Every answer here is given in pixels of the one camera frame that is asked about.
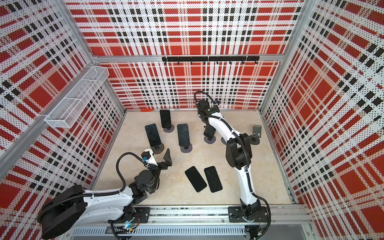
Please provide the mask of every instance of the smartphone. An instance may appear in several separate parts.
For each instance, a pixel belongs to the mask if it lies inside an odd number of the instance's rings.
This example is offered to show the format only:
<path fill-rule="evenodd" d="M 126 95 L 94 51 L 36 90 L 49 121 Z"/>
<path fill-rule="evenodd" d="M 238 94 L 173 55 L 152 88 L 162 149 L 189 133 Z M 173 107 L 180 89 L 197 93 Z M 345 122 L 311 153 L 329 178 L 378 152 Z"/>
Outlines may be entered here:
<path fill-rule="evenodd" d="M 145 126 L 145 131 L 147 132 L 149 145 L 151 147 L 161 144 L 159 132 L 157 131 L 157 127 L 155 123 Z"/>
<path fill-rule="evenodd" d="M 170 122 L 170 111 L 169 110 L 160 110 L 160 119 L 162 128 L 171 128 L 172 124 Z"/>
<path fill-rule="evenodd" d="M 195 167 L 187 169 L 185 174 L 187 175 L 188 180 L 192 183 L 196 192 L 200 192 L 207 187 L 207 184 Z"/>
<path fill-rule="evenodd" d="M 215 166 L 207 167 L 204 169 L 205 176 L 207 177 L 209 189 L 211 192 L 223 190 L 220 179 L 218 178 Z"/>
<path fill-rule="evenodd" d="M 180 147 L 187 147 L 190 145 L 188 124 L 184 123 L 177 125 L 177 136 L 179 137 Z"/>

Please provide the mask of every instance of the red plaid pattern panel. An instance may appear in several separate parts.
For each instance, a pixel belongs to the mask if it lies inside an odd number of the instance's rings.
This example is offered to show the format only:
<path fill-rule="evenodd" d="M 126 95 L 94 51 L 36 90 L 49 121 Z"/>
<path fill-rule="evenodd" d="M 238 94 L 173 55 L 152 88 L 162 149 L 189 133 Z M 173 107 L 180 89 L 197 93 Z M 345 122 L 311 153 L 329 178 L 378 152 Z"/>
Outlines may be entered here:
<path fill-rule="evenodd" d="M 203 90 L 221 101 L 221 108 L 258 109 L 277 61 L 258 64 L 103 63 L 109 81 L 127 109 L 193 108 L 193 94 Z"/>
<path fill-rule="evenodd" d="M 42 205 L 75 184 L 89 188 L 121 117 L 101 86 L 71 129 L 43 130 L 0 182 L 0 239 L 41 239 Z"/>
<path fill-rule="evenodd" d="M 265 117 L 322 239 L 384 238 L 384 1 L 320 1 Z"/>
<path fill-rule="evenodd" d="M 96 56 L 279 54 L 304 0 L 65 0 Z"/>
<path fill-rule="evenodd" d="M 50 1 L 0 6 L 0 155 L 88 64 Z"/>

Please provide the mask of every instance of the beige tabletop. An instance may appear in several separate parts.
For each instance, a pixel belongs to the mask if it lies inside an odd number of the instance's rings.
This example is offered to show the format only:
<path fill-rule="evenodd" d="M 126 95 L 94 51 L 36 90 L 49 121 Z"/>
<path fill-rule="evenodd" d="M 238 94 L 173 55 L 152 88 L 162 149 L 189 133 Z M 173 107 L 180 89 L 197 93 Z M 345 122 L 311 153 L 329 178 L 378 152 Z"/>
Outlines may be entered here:
<path fill-rule="evenodd" d="M 252 134 L 253 125 L 261 125 L 258 111 L 222 111 L 227 122 L 241 133 Z M 225 158 L 226 146 L 220 141 L 221 136 L 216 132 L 216 142 L 204 142 L 204 123 L 197 117 L 195 111 L 172 111 L 172 124 L 175 130 L 165 133 L 161 127 L 160 113 L 127 112 L 123 125 L 117 135 L 110 154 L 104 164 L 94 190 L 116 189 L 121 187 L 121 180 L 116 173 L 116 161 L 125 152 L 134 152 L 140 156 L 144 149 L 149 148 L 145 125 L 156 123 L 165 149 L 155 155 L 157 162 L 162 162 L 167 148 L 170 149 L 173 165 L 160 174 L 159 189 L 148 194 L 141 205 L 218 205 L 240 204 L 240 189 L 236 173 Z M 190 142 L 193 150 L 190 153 L 180 151 L 177 138 L 177 124 L 187 123 L 189 126 Z M 252 147 L 251 172 L 257 195 L 265 198 L 269 204 L 290 204 L 283 178 L 280 174 L 275 156 L 269 144 L 264 127 L 259 145 Z M 197 193 L 185 170 L 195 166 L 203 179 L 207 181 L 204 168 L 215 166 L 223 190 L 211 193 L 209 186 Z M 146 168 L 133 156 L 125 156 L 120 161 L 120 171 L 127 185 L 134 182 L 134 177 Z"/>

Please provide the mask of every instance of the wire mesh basket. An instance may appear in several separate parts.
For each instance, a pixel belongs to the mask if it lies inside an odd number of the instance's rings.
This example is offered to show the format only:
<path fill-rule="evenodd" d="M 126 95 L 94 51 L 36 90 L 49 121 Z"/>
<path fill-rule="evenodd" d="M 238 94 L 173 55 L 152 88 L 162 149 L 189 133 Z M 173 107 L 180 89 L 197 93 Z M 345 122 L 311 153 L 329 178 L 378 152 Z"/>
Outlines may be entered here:
<path fill-rule="evenodd" d="M 92 66 L 48 114 L 45 121 L 51 127 L 71 128 L 108 76 L 106 67 Z"/>

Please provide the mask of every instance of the robotic arm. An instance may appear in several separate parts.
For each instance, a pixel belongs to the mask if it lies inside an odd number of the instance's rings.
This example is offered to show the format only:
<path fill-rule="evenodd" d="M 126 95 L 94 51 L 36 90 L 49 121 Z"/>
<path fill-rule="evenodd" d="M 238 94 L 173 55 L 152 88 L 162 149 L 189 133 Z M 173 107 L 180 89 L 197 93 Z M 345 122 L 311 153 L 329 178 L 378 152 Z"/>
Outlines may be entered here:
<path fill-rule="evenodd" d="M 207 95 L 214 104 L 213 107 L 211 107 L 205 99 L 198 101 L 196 99 L 197 93 Z M 194 98 L 197 106 L 197 115 L 201 118 L 201 121 L 206 124 L 206 126 L 204 126 L 204 135 L 208 138 L 213 138 L 215 132 L 218 131 L 227 143 L 225 156 L 228 164 L 235 169 L 240 185 L 241 216 L 239 217 L 247 222 L 253 222 L 255 219 L 258 220 L 258 213 L 264 208 L 260 204 L 260 199 L 267 205 L 268 223 L 262 233 L 257 233 L 257 238 L 259 238 L 266 232 L 270 225 L 271 213 L 266 200 L 257 196 L 254 191 L 250 166 L 252 158 L 250 138 L 246 133 L 241 134 L 226 122 L 220 113 L 218 107 L 220 104 L 219 101 L 214 101 L 211 96 L 203 91 L 197 91 L 194 94 Z"/>
<path fill-rule="evenodd" d="M 141 171 L 128 187 L 119 170 L 119 162 L 125 155 L 136 157 L 147 168 Z M 116 234 L 113 223 L 130 223 L 138 216 L 133 205 L 147 198 L 146 191 L 154 193 L 159 187 L 161 170 L 172 166 L 169 149 L 163 159 L 164 162 L 156 162 L 152 149 L 145 149 L 141 158 L 126 152 L 116 163 L 117 173 L 123 183 L 121 189 L 91 191 L 83 190 L 81 185 L 75 185 L 57 195 L 44 204 L 37 217 L 37 221 L 42 224 L 42 238 L 55 238 L 79 224 L 108 220 L 116 238 L 128 239 Z"/>

